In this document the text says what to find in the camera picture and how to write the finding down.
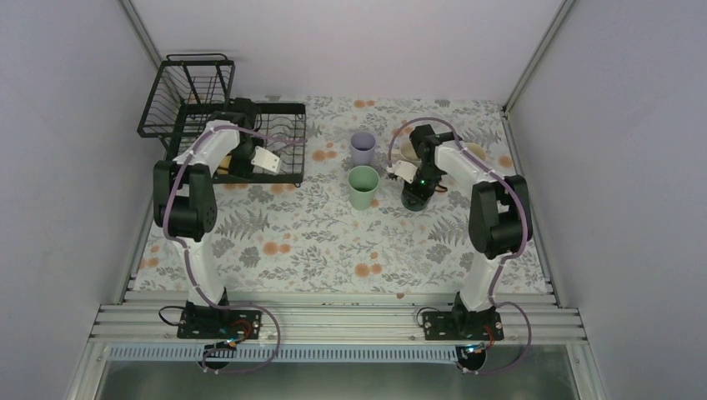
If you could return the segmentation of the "dark green ceramic mug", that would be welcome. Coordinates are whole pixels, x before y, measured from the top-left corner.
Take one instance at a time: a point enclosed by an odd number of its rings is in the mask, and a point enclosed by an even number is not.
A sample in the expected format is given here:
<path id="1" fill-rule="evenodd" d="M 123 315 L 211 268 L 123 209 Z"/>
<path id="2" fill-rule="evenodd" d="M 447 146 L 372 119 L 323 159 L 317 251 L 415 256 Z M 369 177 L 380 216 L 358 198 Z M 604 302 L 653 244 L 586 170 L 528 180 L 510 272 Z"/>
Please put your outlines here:
<path id="1" fill-rule="evenodd" d="M 420 197 L 414 192 L 403 190 L 401 193 L 401 203 L 411 212 L 421 212 L 429 204 L 429 197 Z"/>

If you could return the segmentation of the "cream ceramic mug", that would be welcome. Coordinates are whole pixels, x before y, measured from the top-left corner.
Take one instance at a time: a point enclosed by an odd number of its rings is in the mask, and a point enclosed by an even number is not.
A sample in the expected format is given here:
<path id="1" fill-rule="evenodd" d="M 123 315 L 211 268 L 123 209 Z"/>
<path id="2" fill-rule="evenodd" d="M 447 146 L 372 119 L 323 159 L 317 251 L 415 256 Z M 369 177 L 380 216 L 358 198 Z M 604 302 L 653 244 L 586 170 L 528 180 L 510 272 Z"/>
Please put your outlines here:
<path id="1" fill-rule="evenodd" d="M 399 158 L 405 162 L 412 163 L 414 165 L 420 164 L 420 159 L 418 158 L 414 146 L 410 141 L 402 142 L 399 146 Z"/>

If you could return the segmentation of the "mint green plastic cup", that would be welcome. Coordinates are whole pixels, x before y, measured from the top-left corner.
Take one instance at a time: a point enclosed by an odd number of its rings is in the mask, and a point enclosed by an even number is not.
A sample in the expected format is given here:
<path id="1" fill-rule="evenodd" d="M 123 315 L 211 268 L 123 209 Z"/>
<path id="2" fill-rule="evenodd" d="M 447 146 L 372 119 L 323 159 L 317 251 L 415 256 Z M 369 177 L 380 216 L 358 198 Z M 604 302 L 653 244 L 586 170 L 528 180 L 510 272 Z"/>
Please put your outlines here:
<path id="1" fill-rule="evenodd" d="M 348 173 L 348 200 L 358 211 L 369 208 L 379 187 L 379 174 L 370 166 L 353 167 Z"/>

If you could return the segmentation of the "yellow ceramic mug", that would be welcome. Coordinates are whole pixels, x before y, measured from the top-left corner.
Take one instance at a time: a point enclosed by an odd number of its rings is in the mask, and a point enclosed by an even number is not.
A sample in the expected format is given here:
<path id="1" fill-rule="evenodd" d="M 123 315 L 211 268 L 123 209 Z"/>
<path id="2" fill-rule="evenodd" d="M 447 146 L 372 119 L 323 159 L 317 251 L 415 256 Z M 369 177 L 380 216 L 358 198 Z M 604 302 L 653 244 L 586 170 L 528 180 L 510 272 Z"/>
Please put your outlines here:
<path id="1" fill-rule="evenodd" d="M 231 156 L 227 155 L 217 166 L 216 173 L 218 175 L 229 175 L 229 167 L 231 163 Z"/>

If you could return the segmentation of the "lavender plastic cup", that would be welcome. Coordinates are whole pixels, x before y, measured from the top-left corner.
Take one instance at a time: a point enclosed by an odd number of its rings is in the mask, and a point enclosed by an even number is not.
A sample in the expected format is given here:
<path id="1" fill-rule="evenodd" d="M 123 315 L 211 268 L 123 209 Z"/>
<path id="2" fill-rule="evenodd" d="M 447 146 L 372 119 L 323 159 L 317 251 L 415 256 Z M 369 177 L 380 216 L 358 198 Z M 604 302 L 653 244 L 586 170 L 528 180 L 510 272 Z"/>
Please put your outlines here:
<path id="1" fill-rule="evenodd" d="M 356 132 L 350 138 L 350 159 L 353 166 L 368 166 L 377 147 L 376 137 L 370 132 Z"/>

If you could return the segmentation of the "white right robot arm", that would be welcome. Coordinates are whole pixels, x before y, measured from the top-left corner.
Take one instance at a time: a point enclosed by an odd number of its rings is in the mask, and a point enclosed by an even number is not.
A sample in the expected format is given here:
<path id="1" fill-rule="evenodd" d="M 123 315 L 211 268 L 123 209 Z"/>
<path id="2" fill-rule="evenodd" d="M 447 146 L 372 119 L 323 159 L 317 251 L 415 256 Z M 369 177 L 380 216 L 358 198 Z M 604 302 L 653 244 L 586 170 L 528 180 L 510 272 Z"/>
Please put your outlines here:
<path id="1" fill-rule="evenodd" d="M 458 337 L 471 339 L 495 325 L 494 295 L 504 265 L 519 257 L 532 238 L 528 185 L 520 175 L 499 175 L 455 132 L 436 133 L 425 124 L 415 127 L 409 140 L 419 166 L 406 162 L 394 166 L 404 180 L 402 203 L 408 210 L 423 210 L 444 175 L 470 191 L 468 231 L 475 254 L 454 299 L 451 326 Z"/>

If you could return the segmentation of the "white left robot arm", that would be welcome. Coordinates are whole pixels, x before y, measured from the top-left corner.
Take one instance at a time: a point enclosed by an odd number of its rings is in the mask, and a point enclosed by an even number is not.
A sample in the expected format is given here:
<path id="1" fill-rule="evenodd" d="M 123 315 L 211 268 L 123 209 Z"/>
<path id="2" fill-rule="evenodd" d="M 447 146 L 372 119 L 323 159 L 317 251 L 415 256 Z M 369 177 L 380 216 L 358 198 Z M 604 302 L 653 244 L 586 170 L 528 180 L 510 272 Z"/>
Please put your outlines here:
<path id="1" fill-rule="evenodd" d="M 281 161 L 264 146 L 257 130 L 259 106 L 237 97 L 212 112 L 193 144 L 153 168 L 153 216 L 164 237 L 183 257 L 190 289 L 177 327 L 183 333 L 219 338 L 238 314 L 218 276 L 211 234 L 218 217 L 214 175 L 224 159 L 227 170 L 250 178 L 255 168 L 278 172 Z"/>

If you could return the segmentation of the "floral tablecloth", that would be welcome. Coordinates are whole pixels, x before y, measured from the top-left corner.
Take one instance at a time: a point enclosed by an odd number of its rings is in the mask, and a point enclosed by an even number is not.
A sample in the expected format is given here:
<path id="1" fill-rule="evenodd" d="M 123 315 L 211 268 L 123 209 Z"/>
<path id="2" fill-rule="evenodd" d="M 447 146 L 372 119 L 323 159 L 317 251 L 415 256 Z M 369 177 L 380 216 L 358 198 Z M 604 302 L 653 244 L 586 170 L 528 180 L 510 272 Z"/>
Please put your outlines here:
<path id="1" fill-rule="evenodd" d="M 441 133 L 456 128 L 497 172 L 513 174 L 497 104 L 474 100 L 303 100 L 308 141 L 303 182 L 215 186 L 213 256 L 235 292 L 454 293 L 474 260 L 469 191 L 446 177 L 446 191 L 421 212 L 401 203 L 402 184 L 382 178 L 369 208 L 348 199 L 349 141 L 372 133 L 372 167 L 384 174 L 390 143 L 426 117 Z"/>

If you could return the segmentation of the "aluminium corner profile right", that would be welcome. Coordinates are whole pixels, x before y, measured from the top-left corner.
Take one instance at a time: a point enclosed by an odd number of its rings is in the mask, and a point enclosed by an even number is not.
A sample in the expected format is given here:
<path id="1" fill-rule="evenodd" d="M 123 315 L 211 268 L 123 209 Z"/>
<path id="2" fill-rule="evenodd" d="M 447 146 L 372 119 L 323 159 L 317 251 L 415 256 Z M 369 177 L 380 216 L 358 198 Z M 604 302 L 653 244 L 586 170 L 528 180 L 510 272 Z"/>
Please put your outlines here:
<path id="1" fill-rule="evenodd" d="M 563 0 L 557 11 L 555 12 L 550 24 L 545 30 L 539 44 L 535 48 L 531 55 L 530 60 L 525 66 L 524 70 L 521 72 L 518 81 L 515 83 L 513 90 L 508 96 L 505 104 L 503 105 L 503 110 L 505 115 L 510 115 L 519 98 L 523 94 L 527 84 L 533 77 L 535 70 L 542 61 L 544 55 L 549 50 L 550 45 L 553 43 L 554 39 L 559 33 L 559 30 L 564 25 L 564 21 L 572 11 L 575 5 L 575 0 Z"/>

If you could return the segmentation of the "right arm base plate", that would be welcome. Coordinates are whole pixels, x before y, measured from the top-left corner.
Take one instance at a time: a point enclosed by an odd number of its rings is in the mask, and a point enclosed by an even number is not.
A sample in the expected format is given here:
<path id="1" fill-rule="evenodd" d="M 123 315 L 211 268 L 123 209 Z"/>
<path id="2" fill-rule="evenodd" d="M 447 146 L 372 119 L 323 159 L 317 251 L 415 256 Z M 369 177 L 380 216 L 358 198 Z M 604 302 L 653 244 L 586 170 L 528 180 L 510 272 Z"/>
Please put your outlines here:
<path id="1" fill-rule="evenodd" d="M 504 327 L 494 307 L 480 312 L 423 311 L 421 325 L 428 341 L 501 341 Z"/>

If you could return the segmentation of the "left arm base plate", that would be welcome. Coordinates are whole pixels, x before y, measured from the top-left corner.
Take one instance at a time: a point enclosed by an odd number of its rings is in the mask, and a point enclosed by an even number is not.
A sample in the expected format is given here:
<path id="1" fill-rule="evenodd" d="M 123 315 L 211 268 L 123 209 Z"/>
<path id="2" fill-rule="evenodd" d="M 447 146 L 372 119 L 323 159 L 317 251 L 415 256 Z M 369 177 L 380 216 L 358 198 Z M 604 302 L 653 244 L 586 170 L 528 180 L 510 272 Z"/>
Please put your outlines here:
<path id="1" fill-rule="evenodd" d="M 218 310 L 192 307 L 182 312 L 177 330 L 180 339 L 258 339 L 263 313 L 253 309 Z"/>

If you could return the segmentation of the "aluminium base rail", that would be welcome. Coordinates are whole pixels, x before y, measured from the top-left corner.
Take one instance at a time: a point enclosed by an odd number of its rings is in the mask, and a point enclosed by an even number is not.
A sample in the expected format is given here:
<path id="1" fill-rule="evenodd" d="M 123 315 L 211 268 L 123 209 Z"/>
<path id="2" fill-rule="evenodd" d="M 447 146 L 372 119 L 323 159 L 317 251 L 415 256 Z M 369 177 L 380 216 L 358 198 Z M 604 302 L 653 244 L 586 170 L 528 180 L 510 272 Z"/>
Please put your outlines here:
<path id="1" fill-rule="evenodd" d="M 128 291 L 119 304 L 98 309 L 89 339 L 97 343 L 175 343 L 177 329 L 158 318 L 177 317 L 177 305 L 187 294 L 176 291 Z M 272 317 L 263 319 L 259 335 L 262 344 L 276 341 L 279 323 L 285 344 L 419 345 L 424 334 L 415 320 L 419 308 L 447 308 L 451 293 L 304 293 L 232 292 L 231 301 L 267 308 Z M 523 318 L 514 308 L 500 309 L 504 343 L 522 344 L 527 326 L 532 327 L 534 344 L 568 344 L 587 341 L 579 311 L 561 308 L 550 294 L 508 294 L 501 297 L 517 303 L 527 313 Z"/>

